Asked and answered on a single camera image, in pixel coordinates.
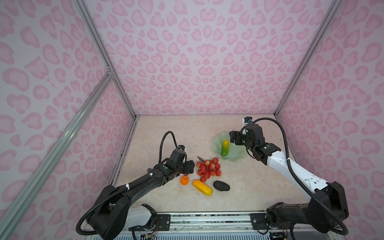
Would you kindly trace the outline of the small orange tangerine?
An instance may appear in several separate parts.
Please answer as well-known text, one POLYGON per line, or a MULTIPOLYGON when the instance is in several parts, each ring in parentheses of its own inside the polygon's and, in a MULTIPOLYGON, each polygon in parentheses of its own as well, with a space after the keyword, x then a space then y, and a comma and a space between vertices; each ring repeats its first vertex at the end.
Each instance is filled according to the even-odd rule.
POLYGON ((180 183, 183 185, 183 186, 186 186, 188 183, 189 183, 189 178, 187 176, 183 176, 181 177, 180 179, 180 183))

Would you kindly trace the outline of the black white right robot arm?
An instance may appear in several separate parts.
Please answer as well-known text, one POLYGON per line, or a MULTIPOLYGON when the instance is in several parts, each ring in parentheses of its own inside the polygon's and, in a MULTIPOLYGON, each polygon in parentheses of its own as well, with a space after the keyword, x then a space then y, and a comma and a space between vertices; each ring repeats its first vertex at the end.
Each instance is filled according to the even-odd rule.
POLYGON ((278 202, 266 210, 266 225, 280 228, 285 223, 310 225, 320 233, 349 233, 344 220, 349 217, 344 187, 338 182, 329 183, 292 161, 289 151, 282 151, 265 140, 261 126, 248 123, 240 131, 230 132, 230 143, 244 146, 255 160, 276 170, 308 198, 305 204, 278 202))

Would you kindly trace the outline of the dark avocado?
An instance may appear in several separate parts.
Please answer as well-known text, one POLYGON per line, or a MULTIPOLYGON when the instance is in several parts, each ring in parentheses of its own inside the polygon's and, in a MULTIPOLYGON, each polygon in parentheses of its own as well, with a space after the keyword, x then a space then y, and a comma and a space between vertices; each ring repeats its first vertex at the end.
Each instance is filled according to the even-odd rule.
POLYGON ((228 192, 231 189, 231 187, 227 183, 222 181, 215 181, 213 183, 213 187, 220 192, 228 192))

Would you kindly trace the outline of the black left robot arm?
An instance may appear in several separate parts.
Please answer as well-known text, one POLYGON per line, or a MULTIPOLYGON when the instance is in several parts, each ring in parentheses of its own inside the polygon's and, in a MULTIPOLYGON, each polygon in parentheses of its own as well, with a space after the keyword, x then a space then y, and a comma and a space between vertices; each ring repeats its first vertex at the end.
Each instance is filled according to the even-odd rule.
POLYGON ((83 236, 99 235, 103 240, 113 240, 125 228, 153 226, 153 208, 141 206, 137 214, 130 211, 132 204, 175 177, 192 174, 194 167, 194 161, 188 161, 183 150, 174 149, 169 158, 148 169, 148 173, 140 178, 118 187, 106 186, 94 205, 78 221, 77 233, 83 236))

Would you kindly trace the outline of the green yellow mango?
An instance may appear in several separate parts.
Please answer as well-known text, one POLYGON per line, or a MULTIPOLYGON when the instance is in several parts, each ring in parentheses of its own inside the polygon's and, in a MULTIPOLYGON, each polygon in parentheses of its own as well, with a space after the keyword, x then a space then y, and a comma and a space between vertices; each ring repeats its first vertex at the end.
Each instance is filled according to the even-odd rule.
POLYGON ((225 140, 222 142, 221 156, 226 157, 230 151, 230 141, 225 140))

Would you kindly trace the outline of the yellow orange mango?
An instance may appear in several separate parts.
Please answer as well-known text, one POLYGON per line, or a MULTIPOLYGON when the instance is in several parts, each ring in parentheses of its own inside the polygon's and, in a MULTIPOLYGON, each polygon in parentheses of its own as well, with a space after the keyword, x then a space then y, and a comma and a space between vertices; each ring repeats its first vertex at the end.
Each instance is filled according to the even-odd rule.
POLYGON ((210 196, 213 193, 213 190, 200 180, 194 180, 193 186, 206 196, 210 196))

